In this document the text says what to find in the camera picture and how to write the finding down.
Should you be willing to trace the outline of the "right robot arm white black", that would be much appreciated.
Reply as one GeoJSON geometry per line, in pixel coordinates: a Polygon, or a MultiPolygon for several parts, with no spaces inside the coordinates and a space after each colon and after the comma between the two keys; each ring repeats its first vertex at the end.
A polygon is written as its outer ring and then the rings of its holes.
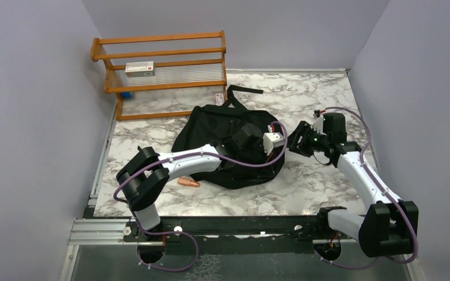
{"type": "Polygon", "coordinates": [[[346,234],[369,258],[417,253],[417,205],[402,200],[368,165],[360,145],[347,139],[343,114],[319,113],[313,124],[301,121],[288,137],[288,149],[306,157],[322,152],[346,176],[366,208],[364,216],[344,207],[321,208],[314,224],[320,237],[346,234]]]}

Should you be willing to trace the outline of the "copper orange pen case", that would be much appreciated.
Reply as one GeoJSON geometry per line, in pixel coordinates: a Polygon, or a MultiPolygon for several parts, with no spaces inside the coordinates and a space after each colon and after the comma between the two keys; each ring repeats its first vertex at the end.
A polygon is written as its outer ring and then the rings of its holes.
{"type": "Polygon", "coordinates": [[[184,177],[178,178],[178,184],[181,186],[188,186],[188,187],[200,187],[200,183],[198,181],[194,181],[192,179],[184,177]]]}

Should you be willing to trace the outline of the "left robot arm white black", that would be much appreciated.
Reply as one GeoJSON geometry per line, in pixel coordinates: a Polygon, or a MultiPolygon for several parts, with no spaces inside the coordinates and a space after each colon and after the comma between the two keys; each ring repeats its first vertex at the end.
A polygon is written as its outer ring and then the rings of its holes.
{"type": "Polygon", "coordinates": [[[166,184],[190,176],[226,189],[240,189],[272,180],[284,162],[287,132],[274,121],[266,129],[245,124],[234,133],[180,152],[157,153],[153,147],[137,154],[117,173],[114,199],[126,203],[146,240],[161,232],[156,200],[166,184]]]}

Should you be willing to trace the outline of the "black student backpack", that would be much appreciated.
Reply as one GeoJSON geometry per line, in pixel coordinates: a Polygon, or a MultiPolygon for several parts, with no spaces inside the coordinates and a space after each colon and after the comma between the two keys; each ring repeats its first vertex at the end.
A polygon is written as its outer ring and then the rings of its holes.
{"type": "Polygon", "coordinates": [[[277,119],[267,111],[246,108],[233,94],[234,91],[262,94],[262,90],[231,85],[227,88],[227,101],[221,105],[196,106],[187,122],[176,137],[172,152],[182,152],[203,145],[215,146],[219,154],[239,162],[264,164],[271,160],[275,163],[262,168],[250,168],[223,161],[213,172],[193,173],[196,181],[208,181],[230,190],[264,184],[273,180],[281,171],[285,156],[282,148],[273,150],[272,155],[260,157],[241,157],[236,152],[234,136],[252,133],[259,135],[268,131],[268,126],[277,119]]]}

